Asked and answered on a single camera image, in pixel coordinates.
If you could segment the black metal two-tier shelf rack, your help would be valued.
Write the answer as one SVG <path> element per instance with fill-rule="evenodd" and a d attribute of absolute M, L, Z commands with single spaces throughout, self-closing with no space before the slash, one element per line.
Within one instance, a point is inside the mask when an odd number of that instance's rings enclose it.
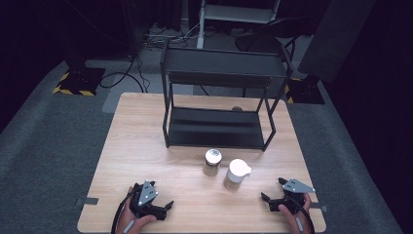
<path fill-rule="evenodd" d="M 166 146 L 267 149 L 277 132 L 273 113 L 281 98 L 276 95 L 269 100 L 270 85 L 279 80 L 285 87 L 293 71 L 286 51 L 262 54 L 177 48 L 166 41 L 160 66 Z M 174 104 L 175 85 L 256 89 L 262 94 L 253 110 L 184 107 Z"/>

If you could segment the grey upright panel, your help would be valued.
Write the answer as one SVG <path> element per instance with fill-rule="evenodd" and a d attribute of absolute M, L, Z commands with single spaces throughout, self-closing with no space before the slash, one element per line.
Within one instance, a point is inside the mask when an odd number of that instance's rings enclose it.
<path fill-rule="evenodd" d="M 305 84 L 331 83 L 339 74 L 376 0 L 331 0 L 299 64 Z"/>

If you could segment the person's right hand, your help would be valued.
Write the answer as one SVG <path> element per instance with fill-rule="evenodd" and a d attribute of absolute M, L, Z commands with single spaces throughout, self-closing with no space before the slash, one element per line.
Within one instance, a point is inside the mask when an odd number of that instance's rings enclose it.
<path fill-rule="evenodd" d="M 312 200 L 308 193 L 304 194 L 304 205 L 300 212 L 292 214 L 285 205 L 279 205 L 279 210 L 286 219 L 291 234 L 315 234 L 315 228 L 310 217 Z"/>

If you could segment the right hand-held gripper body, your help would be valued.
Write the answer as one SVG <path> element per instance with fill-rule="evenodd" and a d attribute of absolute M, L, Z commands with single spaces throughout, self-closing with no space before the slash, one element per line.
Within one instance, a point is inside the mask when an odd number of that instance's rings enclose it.
<path fill-rule="evenodd" d="M 279 205 L 285 205 L 289 211 L 295 215 L 304 205 L 304 194 L 315 193 L 316 189 L 295 179 L 291 178 L 285 185 L 282 185 L 283 197 L 271 199 L 269 208 L 271 212 L 278 212 Z"/>

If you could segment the person's left hand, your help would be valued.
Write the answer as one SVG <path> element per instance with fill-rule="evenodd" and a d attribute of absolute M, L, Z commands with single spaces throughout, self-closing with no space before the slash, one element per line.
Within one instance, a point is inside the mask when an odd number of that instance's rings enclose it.
<path fill-rule="evenodd" d="M 151 214 L 136 218 L 130 210 L 130 202 L 131 199 L 128 199 L 120 211 L 115 234 L 140 234 L 146 224 L 157 220 L 156 217 Z"/>

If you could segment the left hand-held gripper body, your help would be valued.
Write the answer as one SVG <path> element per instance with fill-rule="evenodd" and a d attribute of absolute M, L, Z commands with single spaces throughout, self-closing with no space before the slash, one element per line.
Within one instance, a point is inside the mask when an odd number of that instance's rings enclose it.
<path fill-rule="evenodd" d="M 165 220 L 167 213 L 164 207 L 152 204 L 158 192 L 145 180 L 143 184 L 136 183 L 131 193 L 130 210 L 137 218 L 146 215 L 154 215 L 157 220 Z"/>

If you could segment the black base with yellow stripes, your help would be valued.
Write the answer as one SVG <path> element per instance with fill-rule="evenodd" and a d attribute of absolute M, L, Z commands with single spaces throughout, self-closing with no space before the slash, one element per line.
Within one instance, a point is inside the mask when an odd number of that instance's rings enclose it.
<path fill-rule="evenodd" d="M 87 97 L 95 96 L 97 86 L 104 72 L 104 68 L 93 67 L 86 67 L 82 71 L 67 69 L 53 89 L 53 93 Z"/>
<path fill-rule="evenodd" d="M 318 87 L 319 78 L 291 78 L 284 92 L 288 103 L 324 104 L 324 99 Z"/>

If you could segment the white metal stand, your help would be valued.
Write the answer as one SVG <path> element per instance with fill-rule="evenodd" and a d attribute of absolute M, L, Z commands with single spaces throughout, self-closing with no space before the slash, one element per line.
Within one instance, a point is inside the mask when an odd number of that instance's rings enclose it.
<path fill-rule="evenodd" d="M 201 49 L 205 41 L 205 20 L 223 20 L 248 23 L 267 23 L 278 14 L 281 0 L 275 0 L 272 9 L 255 9 L 246 7 L 210 5 L 202 0 L 199 20 L 197 48 Z"/>

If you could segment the glass jar with white lid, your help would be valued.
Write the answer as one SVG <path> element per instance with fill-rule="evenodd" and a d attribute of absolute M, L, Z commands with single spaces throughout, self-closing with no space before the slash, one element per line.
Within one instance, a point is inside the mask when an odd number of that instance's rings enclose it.
<path fill-rule="evenodd" d="M 242 159 L 234 159 L 230 162 L 223 184 L 227 189 L 238 190 L 247 176 L 250 176 L 252 168 Z"/>

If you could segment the glass jar with metal lid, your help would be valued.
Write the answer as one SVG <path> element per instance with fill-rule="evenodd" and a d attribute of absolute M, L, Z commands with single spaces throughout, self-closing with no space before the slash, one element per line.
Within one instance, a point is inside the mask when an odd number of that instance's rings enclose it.
<path fill-rule="evenodd" d="M 216 176 L 219 171 L 219 165 L 222 160 L 222 154 L 217 149 L 210 149 L 205 154 L 203 172 L 206 176 Z"/>

